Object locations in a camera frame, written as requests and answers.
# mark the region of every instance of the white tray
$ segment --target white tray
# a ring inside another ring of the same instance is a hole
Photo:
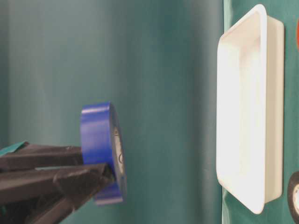
[[[219,183],[252,212],[282,194],[284,26],[256,5],[222,35],[217,62]]]

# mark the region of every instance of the green backdrop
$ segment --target green backdrop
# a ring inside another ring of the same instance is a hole
[[[254,5],[263,4],[267,14],[285,25],[285,108],[284,108],[284,183],[282,196],[269,202],[260,215],[255,215],[223,190],[223,224],[292,224],[287,204],[287,184],[293,172],[299,170],[299,64],[296,26],[299,18],[298,0],[224,0],[224,28],[227,30]]]
[[[0,0],[0,144],[80,145],[83,105],[111,100],[128,201],[64,224],[221,222],[215,173],[221,0]]]

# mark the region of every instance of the black tape roll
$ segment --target black tape roll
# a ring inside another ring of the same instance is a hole
[[[293,173],[289,180],[288,204],[291,216],[299,224],[299,172]]]

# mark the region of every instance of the tape roll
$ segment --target tape roll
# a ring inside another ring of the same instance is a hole
[[[95,197],[97,205],[125,200],[127,178],[121,130],[114,106],[110,103],[87,105],[81,112],[81,147],[84,164],[107,163],[116,182],[101,190]]]
[[[289,180],[288,205],[295,223],[299,224],[299,172],[293,173]]]

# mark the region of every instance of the blue tape roll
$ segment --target blue tape roll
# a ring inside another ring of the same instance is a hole
[[[84,164],[107,163],[116,177],[115,183],[94,197],[96,204],[124,201],[127,194],[127,178],[121,147],[121,130],[114,106],[110,102],[84,106],[80,131]]]

